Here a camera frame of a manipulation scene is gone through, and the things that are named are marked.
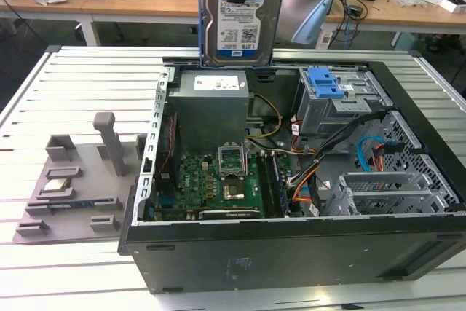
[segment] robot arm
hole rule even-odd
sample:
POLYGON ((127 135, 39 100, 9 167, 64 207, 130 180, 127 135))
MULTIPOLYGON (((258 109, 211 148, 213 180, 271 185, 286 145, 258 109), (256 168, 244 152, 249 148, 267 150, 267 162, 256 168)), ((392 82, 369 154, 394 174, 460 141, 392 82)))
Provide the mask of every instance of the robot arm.
POLYGON ((332 0, 282 0, 276 37, 282 42, 310 44, 320 33, 332 0))

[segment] yellow wire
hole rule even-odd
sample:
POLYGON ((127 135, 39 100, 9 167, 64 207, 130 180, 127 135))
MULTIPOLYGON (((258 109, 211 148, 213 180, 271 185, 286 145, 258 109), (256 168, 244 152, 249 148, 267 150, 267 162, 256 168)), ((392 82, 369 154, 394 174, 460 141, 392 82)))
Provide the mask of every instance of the yellow wire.
POLYGON ((271 131, 270 133, 267 133, 267 134, 258 134, 258 135, 248 135, 246 136, 246 138, 268 138, 269 136, 272 136, 276 133, 278 133, 278 130, 280 130, 281 126, 282 126, 282 116, 280 116, 280 112, 278 111, 277 107, 275 107, 275 105, 270 102, 269 100, 267 100, 263 95, 259 95, 259 94, 255 94, 256 96, 264 99, 269 105, 270 107, 272 107, 275 111, 275 113, 277 114, 277 117, 278 117, 278 124, 277 124, 277 127, 271 131))

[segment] metal rail table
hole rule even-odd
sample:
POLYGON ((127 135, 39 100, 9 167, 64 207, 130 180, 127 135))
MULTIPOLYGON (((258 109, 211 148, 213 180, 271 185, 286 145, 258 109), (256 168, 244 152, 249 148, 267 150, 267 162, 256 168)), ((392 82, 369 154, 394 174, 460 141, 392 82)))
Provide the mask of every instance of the metal rail table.
MULTIPOLYGON (((96 111, 113 111, 122 141, 146 132, 162 57, 197 49, 62 47, 45 53, 0 114, 0 310, 464 310, 466 253, 418 281, 152 296, 117 242, 14 245, 18 221, 47 158, 51 134, 100 142, 96 111)), ((276 50, 276 58, 384 61, 466 164, 466 102, 407 52, 276 50)))

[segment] desk leg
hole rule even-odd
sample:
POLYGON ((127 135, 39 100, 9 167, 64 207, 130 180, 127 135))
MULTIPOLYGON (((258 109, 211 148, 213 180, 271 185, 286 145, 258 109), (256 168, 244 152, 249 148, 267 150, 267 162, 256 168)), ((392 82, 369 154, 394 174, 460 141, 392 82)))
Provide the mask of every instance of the desk leg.
POLYGON ((396 32, 392 40, 392 47, 396 47, 396 45, 398 44, 398 40, 400 40, 401 34, 401 32, 396 32))
POLYGON ((84 39, 86 39, 86 44, 88 47, 99 47, 100 39, 97 33, 97 28, 95 22, 90 18, 86 18, 80 21, 82 33, 84 34, 84 39))
POLYGON ((17 30, 12 18, 0 18, 0 25, 8 32, 9 35, 16 35, 17 30))
POLYGON ((319 37, 317 39, 316 49, 326 50, 332 39, 333 32, 336 30, 338 23, 324 23, 320 29, 319 37))

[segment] white box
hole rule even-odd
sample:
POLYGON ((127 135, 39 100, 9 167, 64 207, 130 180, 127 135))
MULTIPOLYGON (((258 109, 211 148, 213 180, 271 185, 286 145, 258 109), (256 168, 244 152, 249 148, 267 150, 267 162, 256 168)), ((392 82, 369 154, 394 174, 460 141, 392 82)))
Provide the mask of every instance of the white box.
POLYGON ((453 13, 466 12, 466 0, 442 0, 440 6, 453 13))

